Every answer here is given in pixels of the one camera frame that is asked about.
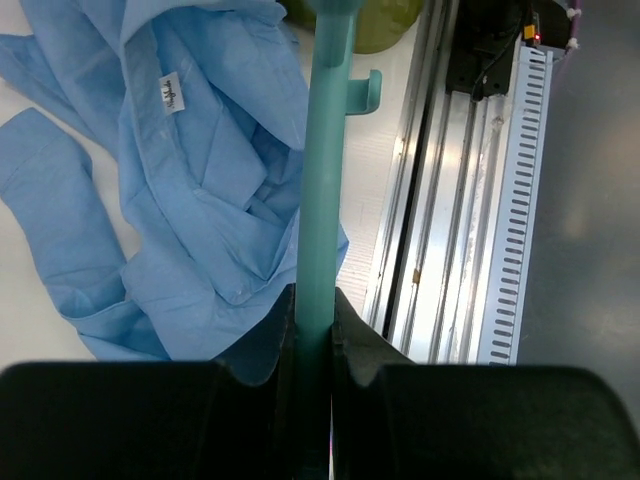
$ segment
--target white cable tie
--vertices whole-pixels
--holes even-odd
[[[578,48],[580,48],[578,39],[576,37],[570,38],[569,42],[567,43],[567,50],[577,50]]]

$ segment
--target black plastic part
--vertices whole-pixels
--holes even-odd
[[[522,3],[522,0],[460,2],[447,70],[448,92],[475,93],[480,99],[509,91],[514,31],[523,15]],[[495,63],[486,72],[486,81],[481,80],[476,86],[483,70],[492,62]]]
[[[413,365],[337,296],[337,479],[640,478],[613,392],[566,368]]]
[[[288,288],[213,362],[9,369],[0,478],[291,478],[287,403],[276,399],[290,390],[292,306]]]
[[[561,49],[567,46],[571,20],[564,7],[554,0],[462,0],[447,71],[447,92],[474,93],[479,100],[509,91],[515,48],[513,32],[522,18],[524,5],[531,10],[526,23],[533,21],[534,13],[537,16],[541,45]],[[486,81],[481,79],[476,86],[483,70],[505,47],[501,58],[486,71]]]
[[[291,479],[293,299],[212,362],[8,370],[0,478]],[[340,291],[332,349],[336,479],[640,478],[629,419],[590,374],[414,365]]]
[[[538,14],[540,45],[566,48],[571,38],[572,22],[564,7],[553,0],[533,0],[532,5]]]

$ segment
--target light blue shirt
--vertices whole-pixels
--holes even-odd
[[[127,263],[90,159],[45,117],[0,128],[0,196],[55,306],[99,359],[215,357],[295,281],[307,87],[284,9],[22,5],[34,35],[0,36],[0,75],[113,154],[142,237]],[[173,72],[185,109],[167,114],[160,79]],[[338,245],[341,262],[342,232]]]

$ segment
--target teal hook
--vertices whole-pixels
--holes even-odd
[[[347,91],[347,115],[366,115],[380,106],[382,73],[371,70],[365,80],[349,80]]]

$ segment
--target clothing label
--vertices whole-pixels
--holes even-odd
[[[180,88],[178,72],[173,72],[160,79],[160,93],[164,102],[164,113],[171,115],[184,110],[184,97]]]

